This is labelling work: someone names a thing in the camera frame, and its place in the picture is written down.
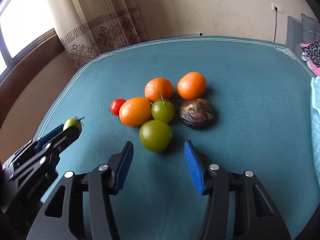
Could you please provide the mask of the light green tomato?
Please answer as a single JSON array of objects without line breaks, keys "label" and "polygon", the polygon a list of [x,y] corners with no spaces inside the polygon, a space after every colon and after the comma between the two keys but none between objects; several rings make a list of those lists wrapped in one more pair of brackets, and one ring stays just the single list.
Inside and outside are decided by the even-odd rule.
[{"label": "light green tomato", "polygon": [[75,126],[78,128],[79,132],[82,132],[82,120],[84,119],[84,117],[82,118],[78,118],[77,116],[75,116],[74,118],[69,118],[66,120],[66,122],[63,125],[63,130],[65,131],[66,129]]}]

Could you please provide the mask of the small red tomato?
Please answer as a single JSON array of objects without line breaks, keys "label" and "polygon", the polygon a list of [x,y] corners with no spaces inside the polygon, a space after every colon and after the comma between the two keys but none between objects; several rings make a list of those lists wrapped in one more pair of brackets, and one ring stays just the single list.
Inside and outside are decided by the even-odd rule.
[{"label": "small red tomato", "polygon": [[111,102],[109,110],[110,112],[115,115],[118,116],[119,115],[119,111],[121,106],[126,102],[125,99],[115,99]]}]

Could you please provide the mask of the smooth large orange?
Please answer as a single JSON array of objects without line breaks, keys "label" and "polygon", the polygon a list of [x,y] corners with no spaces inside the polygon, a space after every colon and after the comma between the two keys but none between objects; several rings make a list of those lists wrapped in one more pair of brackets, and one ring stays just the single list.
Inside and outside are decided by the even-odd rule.
[{"label": "smooth large orange", "polygon": [[151,103],[147,98],[131,98],[122,104],[119,118],[126,126],[141,126],[151,118]]}]

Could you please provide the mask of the large green tomato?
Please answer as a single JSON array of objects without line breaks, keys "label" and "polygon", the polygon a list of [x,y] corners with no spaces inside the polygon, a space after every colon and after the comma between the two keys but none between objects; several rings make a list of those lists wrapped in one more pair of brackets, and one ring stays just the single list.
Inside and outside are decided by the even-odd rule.
[{"label": "large green tomato", "polygon": [[142,145],[151,152],[163,152],[173,137],[171,127],[159,120],[150,120],[139,129],[139,139]]}]

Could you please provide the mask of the bumpy orange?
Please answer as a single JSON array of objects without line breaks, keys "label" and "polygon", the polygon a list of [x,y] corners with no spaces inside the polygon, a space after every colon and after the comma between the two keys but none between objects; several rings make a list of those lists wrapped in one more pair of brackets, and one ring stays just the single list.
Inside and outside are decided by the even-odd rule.
[{"label": "bumpy orange", "polygon": [[161,99],[170,100],[173,94],[173,85],[168,79],[162,77],[150,80],[144,88],[144,95],[150,102]]}]

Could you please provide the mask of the dark purple shrivelled fruit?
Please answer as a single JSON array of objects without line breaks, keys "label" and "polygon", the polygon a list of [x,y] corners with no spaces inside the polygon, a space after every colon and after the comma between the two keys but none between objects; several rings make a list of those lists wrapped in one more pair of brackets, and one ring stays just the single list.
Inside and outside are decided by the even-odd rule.
[{"label": "dark purple shrivelled fruit", "polygon": [[179,116],[192,129],[204,129],[215,121],[212,104],[204,98],[185,100],[180,105]]}]

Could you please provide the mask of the small green tomato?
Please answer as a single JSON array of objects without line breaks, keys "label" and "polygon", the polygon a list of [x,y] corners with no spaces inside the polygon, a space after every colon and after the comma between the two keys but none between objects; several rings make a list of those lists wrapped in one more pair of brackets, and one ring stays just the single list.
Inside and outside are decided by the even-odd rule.
[{"label": "small green tomato", "polygon": [[154,120],[169,124],[175,117],[175,106],[167,100],[158,100],[152,104],[151,114]]}]

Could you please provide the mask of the teal bed mat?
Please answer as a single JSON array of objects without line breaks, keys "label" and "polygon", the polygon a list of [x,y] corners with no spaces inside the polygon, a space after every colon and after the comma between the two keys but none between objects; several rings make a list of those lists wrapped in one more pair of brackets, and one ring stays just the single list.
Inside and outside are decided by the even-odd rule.
[{"label": "teal bed mat", "polygon": [[[117,98],[144,94],[155,77],[175,85],[189,72],[207,81],[204,97],[216,121],[204,130],[171,123],[171,145],[146,150],[134,127],[109,111]],[[77,141],[61,153],[62,176],[93,170],[127,141],[134,156],[124,188],[111,197],[121,239],[197,239],[208,198],[195,189],[183,144],[224,169],[257,175],[280,211],[292,238],[319,205],[313,164],[310,81],[312,72],[285,46],[236,37],[159,40],[99,56],[71,79],[42,120],[41,137],[68,118],[82,118]]]}]

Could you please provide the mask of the patterned beige curtain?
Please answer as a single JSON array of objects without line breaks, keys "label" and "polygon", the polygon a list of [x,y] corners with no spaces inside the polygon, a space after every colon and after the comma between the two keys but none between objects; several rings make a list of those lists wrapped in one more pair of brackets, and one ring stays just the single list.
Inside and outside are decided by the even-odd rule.
[{"label": "patterned beige curtain", "polygon": [[54,29],[80,68],[102,53],[147,41],[135,0],[48,0]]}]

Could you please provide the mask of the light blue lace basket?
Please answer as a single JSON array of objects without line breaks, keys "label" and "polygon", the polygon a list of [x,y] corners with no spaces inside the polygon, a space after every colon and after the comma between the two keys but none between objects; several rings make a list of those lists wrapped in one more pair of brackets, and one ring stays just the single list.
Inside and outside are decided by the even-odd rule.
[{"label": "light blue lace basket", "polygon": [[320,177],[320,111],[319,111],[319,96],[320,96],[320,81],[319,76],[311,79],[311,100],[310,100],[310,115],[311,115],[311,135],[313,162],[315,166],[317,180]]}]

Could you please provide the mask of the pile of clothes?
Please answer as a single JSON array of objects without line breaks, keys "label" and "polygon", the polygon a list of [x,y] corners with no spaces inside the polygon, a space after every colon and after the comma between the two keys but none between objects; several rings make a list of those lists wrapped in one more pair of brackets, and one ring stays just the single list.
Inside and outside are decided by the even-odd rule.
[{"label": "pile of clothes", "polygon": [[303,49],[302,59],[316,76],[320,74],[320,40],[311,43],[301,43]]}]

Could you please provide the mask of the grey padded headboard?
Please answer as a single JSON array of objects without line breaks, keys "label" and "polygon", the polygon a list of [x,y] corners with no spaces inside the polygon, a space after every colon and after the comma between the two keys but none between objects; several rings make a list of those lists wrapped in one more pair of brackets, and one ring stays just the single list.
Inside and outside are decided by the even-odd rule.
[{"label": "grey padded headboard", "polygon": [[292,16],[287,17],[286,46],[292,50],[296,57],[301,57],[303,49],[301,43],[309,44],[319,40],[319,22],[304,14],[301,20]]}]

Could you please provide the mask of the brown wooden window frame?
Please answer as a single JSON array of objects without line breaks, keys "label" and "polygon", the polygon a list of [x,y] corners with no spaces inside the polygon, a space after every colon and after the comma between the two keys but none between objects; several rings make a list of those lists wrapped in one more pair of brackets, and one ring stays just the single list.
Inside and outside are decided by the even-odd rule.
[{"label": "brown wooden window frame", "polygon": [[1,55],[8,64],[1,74],[1,124],[12,106],[43,68],[65,49],[54,29],[50,29],[11,57],[1,36]]}]

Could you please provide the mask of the white wall socket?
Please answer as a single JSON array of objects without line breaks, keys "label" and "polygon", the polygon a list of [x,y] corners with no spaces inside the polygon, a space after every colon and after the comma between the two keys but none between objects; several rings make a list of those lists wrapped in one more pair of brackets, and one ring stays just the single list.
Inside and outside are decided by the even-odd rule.
[{"label": "white wall socket", "polygon": [[278,5],[276,3],[271,3],[271,7],[273,11],[277,11],[280,14],[284,13],[283,7],[281,5]]}]

